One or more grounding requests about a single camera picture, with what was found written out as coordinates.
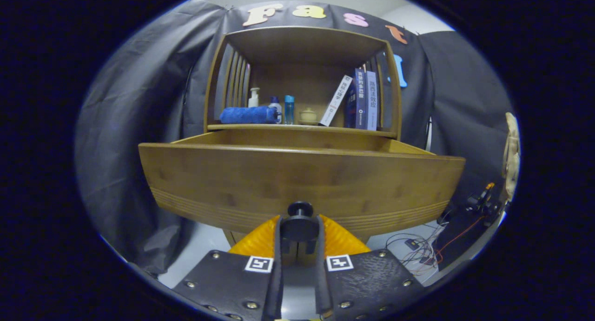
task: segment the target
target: floor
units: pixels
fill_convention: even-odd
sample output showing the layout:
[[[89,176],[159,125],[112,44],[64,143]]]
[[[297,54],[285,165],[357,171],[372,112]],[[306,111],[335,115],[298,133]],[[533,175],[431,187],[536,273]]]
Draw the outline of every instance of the floor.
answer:
[[[382,249],[385,247],[387,239],[395,234],[399,234],[399,236],[394,236],[389,241],[397,238],[415,238],[415,236],[410,234],[429,238],[433,232],[441,231],[435,221],[426,224],[400,230],[399,232],[372,236],[367,245],[372,250]],[[187,246],[169,267],[166,274],[158,276],[158,281],[169,288],[175,287],[198,264],[204,255],[213,249],[221,251],[230,249],[223,231],[220,228],[196,223]],[[400,260],[403,260],[412,251],[404,244],[404,240],[391,243],[389,250]],[[411,261],[406,264],[406,268],[415,274],[419,274],[416,278],[425,286],[430,284],[427,280],[437,272],[436,268],[420,264],[417,261]],[[284,270],[283,304],[281,304],[281,315],[283,319],[318,319],[319,315],[315,312],[315,276],[313,270],[313,268],[303,267],[290,267]]]

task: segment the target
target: colorful letter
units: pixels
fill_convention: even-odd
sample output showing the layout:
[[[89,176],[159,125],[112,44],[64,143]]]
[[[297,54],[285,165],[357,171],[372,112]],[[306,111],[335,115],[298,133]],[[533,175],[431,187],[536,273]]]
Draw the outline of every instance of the colorful letter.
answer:
[[[246,27],[251,26],[253,24],[266,22],[268,18],[266,18],[265,16],[273,16],[275,14],[275,10],[281,8],[283,8],[283,5],[281,5],[280,3],[252,8],[250,11],[248,11],[248,13],[250,13],[250,16],[248,16],[248,20],[244,22],[242,26]]]
[[[301,16],[302,18],[315,18],[315,19],[323,19],[327,17],[324,14],[324,9],[322,7],[314,6],[314,5],[305,5],[305,6],[298,6],[297,9],[293,11],[292,14],[295,16]]]
[[[393,26],[385,26],[390,30],[390,33],[393,35],[393,37],[395,37],[395,39],[397,41],[399,41],[400,43],[403,43],[404,45],[407,44],[407,41],[402,37],[403,33],[400,32],[397,27],[393,27]]]
[[[400,87],[407,87],[407,83],[405,82],[405,78],[403,77],[403,66],[401,63],[403,62],[403,58],[400,58],[398,54],[393,54],[395,57],[395,64],[397,65],[397,73],[399,74],[399,86]]]
[[[348,24],[353,24],[355,26],[360,26],[360,27],[368,26],[366,19],[361,15],[345,13],[345,14],[343,14],[343,17],[345,18],[345,22],[347,22]]]

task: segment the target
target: shelf board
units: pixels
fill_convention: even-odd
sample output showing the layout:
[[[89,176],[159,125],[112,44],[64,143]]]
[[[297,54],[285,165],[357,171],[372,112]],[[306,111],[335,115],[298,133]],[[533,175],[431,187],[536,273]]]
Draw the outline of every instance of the shelf board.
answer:
[[[355,68],[388,42],[362,33],[320,27],[265,27],[228,33],[230,46],[252,65],[315,64]]]
[[[269,130],[301,130],[307,132],[328,132],[328,133],[344,133],[344,134],[361,134],[371,136],[383,136],[395,138],[396,133],[393,132],[374,132],[373,130],[362,130],[353,128],[340,127],[325,127],[325,126],[302,126],[302,125],[287,125],[287,124],[210,124],[207,126],[208,130],[223,130],[223,129],[269,129]]]

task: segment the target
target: wooden cabinet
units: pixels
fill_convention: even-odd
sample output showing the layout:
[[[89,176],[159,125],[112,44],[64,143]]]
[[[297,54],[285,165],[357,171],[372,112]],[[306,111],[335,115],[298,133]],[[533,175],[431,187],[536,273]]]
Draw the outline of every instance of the wooden cabinet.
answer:
[[[378,71],[386,62],[388,73]],[[247,105],[250,87],[295,96],[296,111],[322,115],[342,76],[367,64],[391,77],[380,92],[378,131],[331,127],[221,124],[225,107]],[[226,35],[216,52],[205,103],[205,133],[173,143],[141,143],[147,181],[162,208],[246,234],[295,201],[370,236],[437,218],[448,204],[464,158],[401,143],[400,88],[387,41],[358,33],[276,27]]]

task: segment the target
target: white book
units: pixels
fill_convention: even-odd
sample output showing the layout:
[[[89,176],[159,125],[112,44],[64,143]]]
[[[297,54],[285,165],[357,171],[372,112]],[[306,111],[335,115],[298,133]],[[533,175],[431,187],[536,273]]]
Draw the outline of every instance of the white book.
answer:
[[[341,105],[341,102],[343,101],[345,93],[349,89],[349,85],[351,85],[351,80],[353,80],[353,78],[349,77],[348,75],[345,75],[343,77],[343,80],[338,85],[337,90],[333,95],[333,99],[331,99],[331,102],[327,107],[327,111],[324,112],[323,118],[320,120],[321,124],[327,127],[329,126],[329,124],[331,124],[331,121],[333,121],[333,117],[337,112],[338,107]]]
[[[378,84],[375,72],[366,72],[366,88],[368,89],[368,130],[376,131],[378,124]]]

